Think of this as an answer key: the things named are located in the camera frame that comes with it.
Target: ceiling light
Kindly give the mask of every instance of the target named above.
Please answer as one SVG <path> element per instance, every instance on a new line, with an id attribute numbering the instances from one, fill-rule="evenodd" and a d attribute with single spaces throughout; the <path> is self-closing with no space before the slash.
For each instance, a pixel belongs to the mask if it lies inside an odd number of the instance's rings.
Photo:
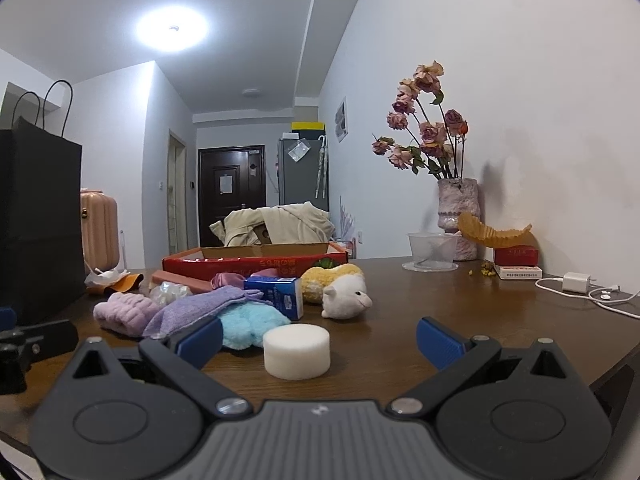
<path id="1" fill-rule="evenodd" d="M 138 23 L 138 39 L 163 52 L 177 52 L 200 43 L 207 35 L 207 22 L 187 7 L 164 7 Z"/>

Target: red cardboard box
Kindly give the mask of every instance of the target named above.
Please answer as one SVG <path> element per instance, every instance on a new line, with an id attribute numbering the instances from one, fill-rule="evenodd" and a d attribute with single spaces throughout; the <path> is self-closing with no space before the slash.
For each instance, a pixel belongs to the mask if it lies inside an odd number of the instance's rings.
<path id="1" fill-rule="evenodd" d="M 196 248 L 162 260 L 162 269 L 197 280 L 211 280 L 220 272 L 250 276 L 263 269 L 278 269 L 281 278 L 299 278 L 318 260 L 330 258 L 337 265 L 349 261 L 346 251 L 325 244 L 265 244 L 245 247 Z"/>
<path id="2" fill-rule="evenodd" d="M 535 267 L 540 252 L 530 245 L 516 245 L 503 249 L 494 249 L 494 264 L 498 266 Z"/>

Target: gray refrigerator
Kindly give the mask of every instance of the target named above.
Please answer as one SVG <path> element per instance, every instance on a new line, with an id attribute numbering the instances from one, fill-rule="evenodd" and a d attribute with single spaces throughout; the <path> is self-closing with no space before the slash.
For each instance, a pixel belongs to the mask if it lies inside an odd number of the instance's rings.
<path id="1" fill-rule="evenodd" d="M 321 164 L 322 140 L 300 139 L 300 141 L 308 144 L 309 151 L 297 162 L 289 152 L 296 146 L 298 140 L 281 139 L 278 142 L 280 205 L 311 202 L 318 209 L 329 211 L 328 164 Z M 316 187 L 319 188 L 318 198 L 316 198 Z"/>

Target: bag handle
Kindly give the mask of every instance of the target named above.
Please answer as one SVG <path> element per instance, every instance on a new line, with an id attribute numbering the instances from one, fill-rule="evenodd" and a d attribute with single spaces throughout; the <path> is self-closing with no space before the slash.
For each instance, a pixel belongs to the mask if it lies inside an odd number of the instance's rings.
<path id="1" fill-rule="evenodd" d="M 11 124 L 12 126 L 14 125 L 15 122 L 15 111 L 18 109 L 18 104 L 20 103 L 20 101 L 22 100 L 22 98 L 27 95 L 27 94 L 32 94 L 36 96 L 36 99 L 38 100 L 38 113 L 36 113 L 36 120 L 33 124 L 38 124 L 38 117 L 40 115 L 40 108 L 42 108 L 42 101 L 40 100 L 40 97 L 38 96 L 38 94 L 36 94 L 36 92 L 25 92 L 24 94 L 22 94 L 20 97 L 18 97 L 18 100 L 15 102 L 15 106 L 14 106 L 14 113 L 11 116 Z"/>
<path id="2" fill-rule="evenodd" d="M 69 86 L 69 89 L 71 90 L 71 98 L 69 99 L 69 108 L 66 109 L 66 116 L 65 116 L 65 122 L 62 123 L 62 132 L 60 133 L 60 137 L 64 137 L 65 136 L 65 128 L 66 128 L 66 120 L 69 118 L 69 112 L 71 111 L 71 103 L 74 100 L 74 88 L 71 86 L 71 83 L 69 81 L 67 81 L 66 79 L 58 79 L 55 83 L 53 83 L 53 85 L 51 85 L 49 87 L 49 90 L 47 90 L 47 94 L 44 96 L 44 102 L 47 102 L 47 97 L 49 97 L 49 92 L 51 92 L 52 88 L 57 85 L 58 83 L 64 83 L 67 86 Z M 46 131 L 46 128 L 44 127 L 44 108 L 42 109 L 42 129 Z"/>

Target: white sheep plush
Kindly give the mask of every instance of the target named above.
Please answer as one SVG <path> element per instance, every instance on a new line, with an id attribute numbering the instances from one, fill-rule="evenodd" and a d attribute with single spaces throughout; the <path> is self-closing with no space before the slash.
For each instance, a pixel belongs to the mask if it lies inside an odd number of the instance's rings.
<path id="1" fill-rule="evenodd" d="M 372 305 L 367 285 L 361 274 L 346 274 L 336 278 L 322 291 L 322 317 L 349 319 Z"/>

